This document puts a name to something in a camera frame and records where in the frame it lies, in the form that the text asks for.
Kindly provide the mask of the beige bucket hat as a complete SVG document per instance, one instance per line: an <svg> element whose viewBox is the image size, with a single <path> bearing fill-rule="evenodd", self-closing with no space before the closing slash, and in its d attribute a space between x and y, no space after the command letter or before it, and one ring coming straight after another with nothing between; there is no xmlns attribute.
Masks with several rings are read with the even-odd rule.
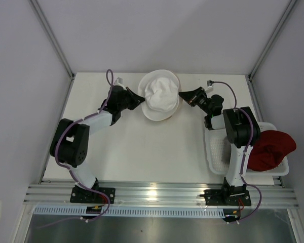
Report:
<svg viewBox="0 0 304 243"><path fill-rule="evenodd" d="M181 91L180 79L168 70L156 70L148 86L146 96L150 117L153 121L170 118L179 108Z"/></svg>

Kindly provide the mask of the white bucket hat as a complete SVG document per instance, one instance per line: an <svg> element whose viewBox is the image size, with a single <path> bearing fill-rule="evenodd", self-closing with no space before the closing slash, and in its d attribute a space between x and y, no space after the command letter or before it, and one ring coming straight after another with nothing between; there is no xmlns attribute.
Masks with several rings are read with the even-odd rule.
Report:
<svg viewBox="0 0 304 243"><path fill-rule="evenodd" d="M180 81L173 72L160 69L146 74L138 85L138 95L145 99L143 114L154 122L170 118L179 107L179 91Z"/></svg>

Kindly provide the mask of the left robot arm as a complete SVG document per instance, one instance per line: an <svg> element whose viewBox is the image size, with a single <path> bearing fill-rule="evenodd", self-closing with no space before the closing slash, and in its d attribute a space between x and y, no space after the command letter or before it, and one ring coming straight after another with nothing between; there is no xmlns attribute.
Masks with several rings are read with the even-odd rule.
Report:
<svg viewBox="0 0 304 243"><path fill-rule="evenodd" d="M134 110L145 101L128 87L112 86L108 97L96 112L84 118L60 120L50 146L50 156L56 164L65 168L75 181L70 202L83 204L113 204L115 190L100 188L86 162L89 137L114 125L123 110Z"/></svg>

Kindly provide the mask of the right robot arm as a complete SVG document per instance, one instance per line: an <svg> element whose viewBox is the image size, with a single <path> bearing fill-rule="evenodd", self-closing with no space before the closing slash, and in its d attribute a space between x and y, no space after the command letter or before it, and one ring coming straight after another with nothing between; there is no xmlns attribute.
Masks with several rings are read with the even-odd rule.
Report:
<svg viewBox="0 0 304 243"><path fill-rule="evenodd" d="M239 202L251 205L245 174L253 145L260 138L259 125L250 107L223 109L220 95L207 97L199 87L193 91L179 92L179 96L191 107L198 106L204 117L205 139L216 130L225 131L231 145L229 169L220 189L206 189L201 195L208 206L237 206Z"/></svg>

